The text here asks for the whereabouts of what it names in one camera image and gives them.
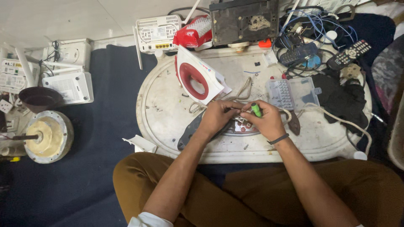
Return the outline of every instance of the black wristband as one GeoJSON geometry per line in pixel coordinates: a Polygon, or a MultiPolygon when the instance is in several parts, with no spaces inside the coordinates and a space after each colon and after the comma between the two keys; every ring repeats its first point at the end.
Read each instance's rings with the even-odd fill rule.
{"type": "Polygon", "coordinates": [[[269,144],[271,144],[271,145],[274,145],[275,143],[277,143],[277,142],[279,142],[279,141],[281,141],[281,140],[283,140],[283,139],[285,139],[285,138],[288,138],[288,137],[289,137],[289,133],[286,133],[285,135],[283,135],[283,136],[277,138],[276,140],[274,140],[274,141],[272,141],[272,142],[269,142],[269,141],[267,141],[267,142],[268,142],[269,144]]]}

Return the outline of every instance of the black remote control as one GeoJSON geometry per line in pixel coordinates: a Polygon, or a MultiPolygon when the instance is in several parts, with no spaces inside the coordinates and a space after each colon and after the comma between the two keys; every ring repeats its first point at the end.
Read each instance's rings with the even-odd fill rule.
{"type": "Polygon", "coordinates": [[[327,61],[327,65],[333,70],[341,70],[364,55],[371,48],[372,47],[365,40],[359,40],[349,48],[331,57],[327,61]]]}
{"type": "Polygon", "coordinates": [[[279,57],[282,65],[289,65],[299,61],[308,60],[312,55],[316,54],[318,48],[314,42],[299,46],[294,50],[290,50],[279,57]]]}

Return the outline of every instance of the white and red iron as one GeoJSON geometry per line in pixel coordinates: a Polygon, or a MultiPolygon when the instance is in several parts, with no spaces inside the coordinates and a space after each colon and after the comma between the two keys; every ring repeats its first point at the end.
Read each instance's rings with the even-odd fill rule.
{"type": "Polygon", "coordinates": [[[218,94],[223,96],[231,92],[220,73],[182,46],[178,46],[175,71],[185,92],[196,102],[207,105],[218,94]],[[193,86],[193,80],[203,89],[193,86]]]}

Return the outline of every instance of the red plastic bag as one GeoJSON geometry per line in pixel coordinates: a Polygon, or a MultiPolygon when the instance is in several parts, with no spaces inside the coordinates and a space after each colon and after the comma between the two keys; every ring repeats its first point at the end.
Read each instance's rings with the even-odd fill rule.
{"type": "Polygon", "coordinates": [[[196,48],[212,40],[210,16],[198,16],[174,35],[173,43],[183,47],[196,48]]]}

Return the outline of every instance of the brown bowl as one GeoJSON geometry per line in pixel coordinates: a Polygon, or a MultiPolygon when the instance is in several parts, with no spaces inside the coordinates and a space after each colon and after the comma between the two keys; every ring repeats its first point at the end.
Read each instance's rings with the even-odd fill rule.
{"type": "Polygon", "coordinates": [[[57,91],[45,87],[31,87],[18,94],[22,103],[29,110],[37,114],[45,110],[52,110],[63,104],[63,97],[57,91]]]}

